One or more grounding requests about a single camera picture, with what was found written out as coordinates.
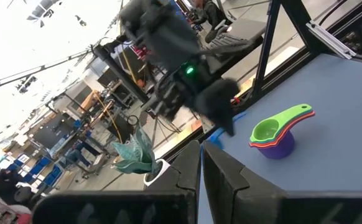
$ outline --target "green led light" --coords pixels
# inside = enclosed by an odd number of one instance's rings
[[[192,67],[192,66],[189,66],[189,67],[187,68],[187,75],[191,74],[193,71],[194,71],[193,67]]]

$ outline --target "green measuring cup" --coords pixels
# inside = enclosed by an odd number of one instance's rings
[[[288,123],[311,112],[312,107],[304,103],[264,119],[254,127],[250,141],[260,144],[275,141]]]

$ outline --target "white pot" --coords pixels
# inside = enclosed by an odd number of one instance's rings
[[[162,174],[164,174],[164,172],[170,167],[170,164],[168,162],[166,162],[164,159],[158,159],[156,160],[157,163],[161,162],[163,163],[162,165],[162,169],[160,170],[159,174],[156,175],[156,177],[151,180],[151,181],[146,181],[146,177],[149,175],[149,174],[145,174],[144,175],[144,184],[148,187],[150,186],[153,182],[155,182]]]

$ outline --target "potted plant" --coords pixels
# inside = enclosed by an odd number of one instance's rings
[[[150,186],[170,167],[170,164],[163,159],[155,160],[153,143],[138,122],[136,132],[130,136],[130,141],[125,144],[118,142],[111,144],[123,158],[115,162],[113,166],[125,174],[145,174],[144,184],[147,186]]]

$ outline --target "blue table surface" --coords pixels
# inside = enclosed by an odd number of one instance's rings
[[[316,115],[295,125],[295,151],[265,158],[248,145],[253,127],[291,106],[308,103]],[[293,191],[362,191],[362,63],[320,55],[268,93],[235,122],[236,135],[222,134],[224,150],[248,169]],[[203,170],[199,223],[213,223]]]

